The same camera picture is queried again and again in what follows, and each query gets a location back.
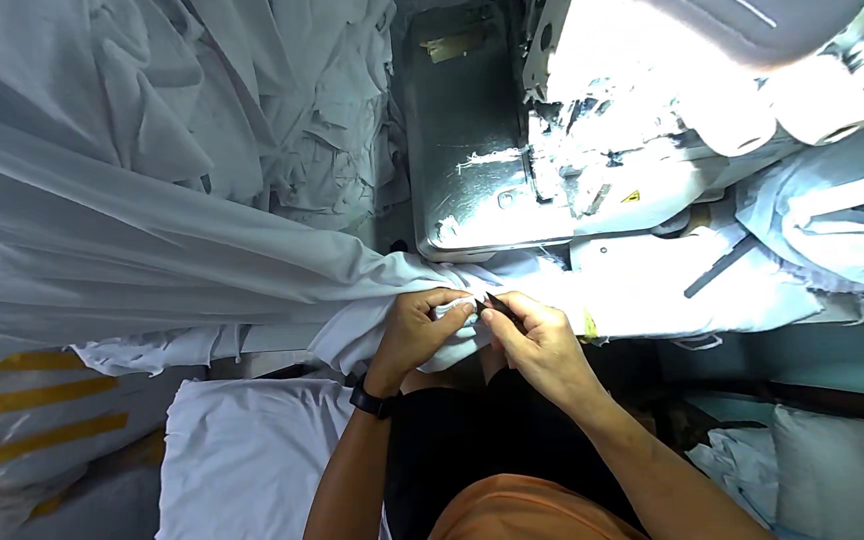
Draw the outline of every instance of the black watch strap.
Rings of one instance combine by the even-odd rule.
[[[379,420],[385,420],[396,412],[396,405],[399,403],[399,398],[402,394],[392,396],[390,398],[377,398],[369,395],[363,385],[365,385],[366,377],[359,378],[352,388],[352,397],[348,401],[356,408],[371,414]]]

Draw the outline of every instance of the yellow tape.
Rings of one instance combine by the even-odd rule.
[[[118,386],[119,382],[114,376],[99,376],[78,382],[56,384],[55,386],[6,392],[0,394],[0,414],[78,400],[112,390]]]
[[[0,370],[87,369],[75,352],[19,352],[0,362]]]
[[[29,514],[29,519],[33,520],[36,518],[41,518],[42,516],[47,516],[52,512],[58,510],[59,505],[66,501],[68,491],[69,488],[65,488],[58,495],[40,502],[38,505],[35,506],[35,508],[31,510],[31,513]]]
[[[69,423],[0,446],[0,463],[12,461],[36,450],[58,446],[67,442],[99,436],[121,430],[129,423],[129,413],[107,414],[84,422]]]

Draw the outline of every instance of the plastic bag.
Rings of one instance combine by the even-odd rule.
[[[104,376],[73,352],[34,352],[0,362],[0,538],[62,492],[91,460],[147,435],[186,378],[202,367],[149,377]]]

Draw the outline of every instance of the thread spool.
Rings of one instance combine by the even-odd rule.
[[[864,89],[834,55],[813,55],[776,71],[762,87],[789,135],[823,146],[864,128]]]
[[[755,151],[776,134],[759,84],[738,73],[686,80],[678,92],[678,114],[709,148],[730,158]]]

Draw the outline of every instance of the black shorts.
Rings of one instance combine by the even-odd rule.
[[[428,388],[402,398],[391,419],[386,466],[392,540],[426,540],[459,492],[502,473],[554,482],[644,533],[579,426],[518,371],[503,369],[484,396]]]

